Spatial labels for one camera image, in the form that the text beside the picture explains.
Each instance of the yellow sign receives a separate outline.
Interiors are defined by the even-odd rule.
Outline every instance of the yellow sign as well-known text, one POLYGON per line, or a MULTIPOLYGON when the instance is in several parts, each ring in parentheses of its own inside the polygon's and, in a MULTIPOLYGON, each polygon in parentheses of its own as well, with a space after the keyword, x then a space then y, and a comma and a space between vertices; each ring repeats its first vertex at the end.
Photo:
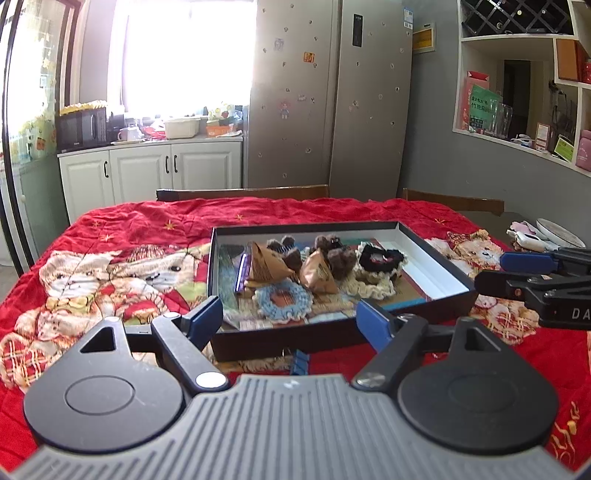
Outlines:
POLYGON ((420 30, 413 32, 413 53, 435 50, 435 24, 424 24, 420 30))

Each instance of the brown paper wrapper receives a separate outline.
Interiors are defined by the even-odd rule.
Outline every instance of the brown paper wrapper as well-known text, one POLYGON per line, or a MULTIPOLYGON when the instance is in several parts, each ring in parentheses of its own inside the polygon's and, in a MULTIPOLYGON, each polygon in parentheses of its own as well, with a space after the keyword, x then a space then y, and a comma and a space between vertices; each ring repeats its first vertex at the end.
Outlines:
POLYGON ((300 283, 314 293, 338 293, 339 288, 321 250, 311 254, 300 270, 300 283))
POLYGON ((244 284, 246 287, 262 287, 269 283, 279 282, 294 274, 294 271, 287 268, 280 255, 273 250, 254 242, 251 250, 251 270, 244 284))

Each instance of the silver screw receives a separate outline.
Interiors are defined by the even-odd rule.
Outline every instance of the silver screw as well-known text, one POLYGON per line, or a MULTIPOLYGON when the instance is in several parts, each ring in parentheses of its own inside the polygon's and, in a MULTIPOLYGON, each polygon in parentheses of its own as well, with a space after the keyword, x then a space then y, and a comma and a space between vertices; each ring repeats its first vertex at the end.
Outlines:
POLYGON ((379 387, 380 385, 383 385, 385 381, 386 381, 385 376, 383 376, 382 374, 374 373, 374 372, 368 372, 356 380, 358 385, 361 385, 362 387, 367 387, 367 388, 379 387))

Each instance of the glass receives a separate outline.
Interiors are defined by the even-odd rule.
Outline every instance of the glass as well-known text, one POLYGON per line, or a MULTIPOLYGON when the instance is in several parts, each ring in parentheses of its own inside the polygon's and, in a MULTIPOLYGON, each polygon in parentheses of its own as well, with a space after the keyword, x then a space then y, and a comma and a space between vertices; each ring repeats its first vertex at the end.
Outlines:
POLYGON ((512 118, 513 107, 493 100, 491 102, 491 123, 485 129, 485 133, 497 138, 507 138, 512 118))
MULTIPOLYGON (((12 48, 6 105, 9 152, 20 217, 34 261, 69 224, 56 147, 63 26, 69 11, 57 0, 25 0, 12 48)), ((5 31, 2 44, 7 40, 5 31)), ((2 192, 2 197, 10 215, 8 195, 2 192)), ((13 238, 18 243, 18 234, 13 233, 13 238)), ((21 264, 26 267, 27 263, 21 260, 21 264)))

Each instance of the white plate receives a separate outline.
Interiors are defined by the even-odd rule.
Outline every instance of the white plate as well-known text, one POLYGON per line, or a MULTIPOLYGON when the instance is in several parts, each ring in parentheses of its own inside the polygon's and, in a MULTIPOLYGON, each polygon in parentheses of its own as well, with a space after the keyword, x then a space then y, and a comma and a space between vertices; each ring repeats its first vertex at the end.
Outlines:
POLYGON ((144 138, 140 138, 139 140, 117 140, 111 142, 111 145, 131 145, 133 143, 142 143, 144 140, 144 138))
POLYGON ((554 222, 538 218, 535 224, 538 226, 538 229, 540 229, 540 232, 556 245, 561 247, 585 248, 585 244, 578 236, 554 222))

